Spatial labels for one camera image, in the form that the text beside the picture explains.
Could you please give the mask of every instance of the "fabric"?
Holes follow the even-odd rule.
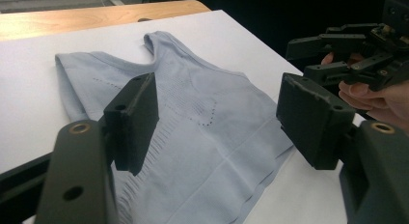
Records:
[[[292,146],[276,104],[243,73],[221,70],[169,33],[145,35],[150,64],[103,52],[58,54],[73,121],[98,120],[133,77],[155,72],[159,122],[142,171],[114,171],[122,223],[242,222]]]

